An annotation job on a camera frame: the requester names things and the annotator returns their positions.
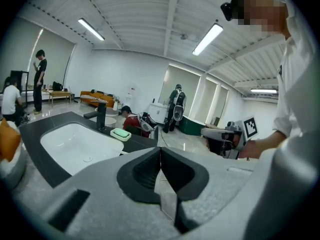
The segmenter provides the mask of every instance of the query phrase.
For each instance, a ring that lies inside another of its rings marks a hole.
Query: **white cabinet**
[[[168,113],[168,106],[160,103],[151,103],[148,113],[154,121],[164,124]]]

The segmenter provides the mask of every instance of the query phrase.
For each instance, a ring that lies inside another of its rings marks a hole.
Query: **person in red jacket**
[[[149,138],[150,132],[141,130],[140,122],[137,115],[133,114],[129,106],[121,108],[121,115],[126,119],[123,124],[123,129],[131,134],[139,135],[142,137]]]

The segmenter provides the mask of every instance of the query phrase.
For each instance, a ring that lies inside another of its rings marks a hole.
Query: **green base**
[[[189,119],[183,116],[179,122],[179,129],[182,133],[194,136],[201,136],[201,129],[206,127],[202,122]]]

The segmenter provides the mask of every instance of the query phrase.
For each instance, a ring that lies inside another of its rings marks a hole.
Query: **orange sofa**
[[[94,98],[99,99],[99,100],[103,100],[103,101],[107,101],[108,102],[106,104],[107,108],[113,108],[114,107],[114,103],[115,102],[114,102],[114,98],[113,98],[112,94],[106,94],[106,93],[104,93],[102,91],[95,91],[95,90],[92,90],[92,91],[83,90],[80,93],[81,102],[86,102],[86,103],[88,103],[90,105],[98,107],[99,103],[92,102],[92,101],[94,101]]]

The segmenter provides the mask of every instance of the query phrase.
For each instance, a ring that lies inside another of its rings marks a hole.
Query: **black bag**
[[[62,86],[61,83],[53,82],[52,89],[54,91],[62,91],[63,90],[63,86]]]

